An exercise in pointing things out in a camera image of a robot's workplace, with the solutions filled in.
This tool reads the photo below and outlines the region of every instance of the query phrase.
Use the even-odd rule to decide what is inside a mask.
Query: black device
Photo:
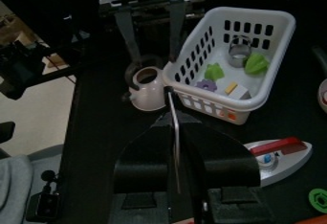
[[[47,170],[41,178],[47,181],[44,189],[35,194],[28,203],[25,220],[31,222],[47,222],[58,217],[60,196],[56,192],[51,193],[51,183],[58,182],[55,172]]]

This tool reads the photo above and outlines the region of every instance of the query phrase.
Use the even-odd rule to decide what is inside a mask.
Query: orange object
[[[327,214],[307,220],[298,221],[295,224],[327,224]]]

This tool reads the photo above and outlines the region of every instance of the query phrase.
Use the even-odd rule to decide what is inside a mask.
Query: floor
[[[45,67],[44,73],[55,70]],[[75,84],[59,78],[28,88],[16,101],[0,93],[0,123],[15,122],[15,135],[0,145],[9,155],[29,154],[64,143],[74,90]]]

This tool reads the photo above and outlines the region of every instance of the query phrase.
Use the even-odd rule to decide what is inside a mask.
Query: toy iron
[[[244,144],[256,157],[260,168],[260,187],[291,175],[310,160],[312,145],[295,137]]]

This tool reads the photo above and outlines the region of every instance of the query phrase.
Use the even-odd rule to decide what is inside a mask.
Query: green toy
[[[246,73],[248,75],[258,75],[259,73],[267,71],[270,62],[264,56],[259,53],[252,53],[246,64]]]
[[[208,64],[204,73],[204,78],[216,81],[219,78],[224,77],[223,69],[219,63]]]

